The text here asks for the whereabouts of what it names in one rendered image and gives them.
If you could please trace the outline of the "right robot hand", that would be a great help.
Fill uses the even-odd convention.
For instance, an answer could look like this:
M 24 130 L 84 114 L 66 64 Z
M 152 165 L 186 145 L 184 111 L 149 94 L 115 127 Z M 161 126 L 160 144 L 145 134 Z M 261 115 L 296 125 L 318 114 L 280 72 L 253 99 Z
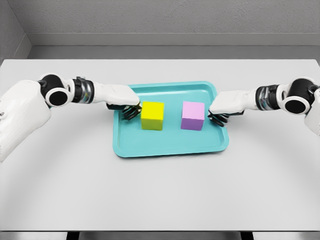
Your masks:
M 222 91 L 209 106 L 207 117 L 214 124 L 224 127 L 230 116 L 244 114 L 243 98 L 244 91 Z

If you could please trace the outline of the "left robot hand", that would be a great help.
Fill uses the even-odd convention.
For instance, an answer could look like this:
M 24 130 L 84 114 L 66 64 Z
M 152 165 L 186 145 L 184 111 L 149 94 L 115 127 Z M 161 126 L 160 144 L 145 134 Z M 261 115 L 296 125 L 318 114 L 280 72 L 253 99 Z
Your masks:
M 106 106 L 109 110 L 121 111 L 125 120 L 132 120 L 141 111 L 141 101 L 128 85 L 107 85 Z

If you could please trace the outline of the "yellow cube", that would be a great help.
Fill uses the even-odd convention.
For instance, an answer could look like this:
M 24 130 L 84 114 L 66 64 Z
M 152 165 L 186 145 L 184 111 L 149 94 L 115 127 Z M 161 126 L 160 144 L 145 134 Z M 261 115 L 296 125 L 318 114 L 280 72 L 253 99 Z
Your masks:
M 163 102 L 143 101 L 140 116 L 141 128 L 161 131 L 163 129 L 164 107 Z

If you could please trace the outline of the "pink purple cube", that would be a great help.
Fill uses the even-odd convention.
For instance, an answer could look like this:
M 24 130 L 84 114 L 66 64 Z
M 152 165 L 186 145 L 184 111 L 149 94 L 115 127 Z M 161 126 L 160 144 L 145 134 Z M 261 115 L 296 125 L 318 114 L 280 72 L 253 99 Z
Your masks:
M 184 101 L 182 104 L 181 124 L 183 130 L 201 131 L 205 121 L 203 102 Z

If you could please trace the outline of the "teal plastic tray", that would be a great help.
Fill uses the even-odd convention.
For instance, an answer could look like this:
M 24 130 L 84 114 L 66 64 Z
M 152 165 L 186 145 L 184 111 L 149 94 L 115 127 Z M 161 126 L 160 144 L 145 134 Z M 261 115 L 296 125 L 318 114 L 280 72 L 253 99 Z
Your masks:
M 120 111 L 113 118 L 113 151 L 119 157 L 149 157 L 215 153 L 229 145 L 225 127 L 205 118 L 202 130 L 181 129 L 183 102 L 200 102 L 209 108 L 217 90 L 208 81 L 132 84 L 140 100 L 164 103 L 162 130 L 144 130 L 141 117 L 125 120 Z

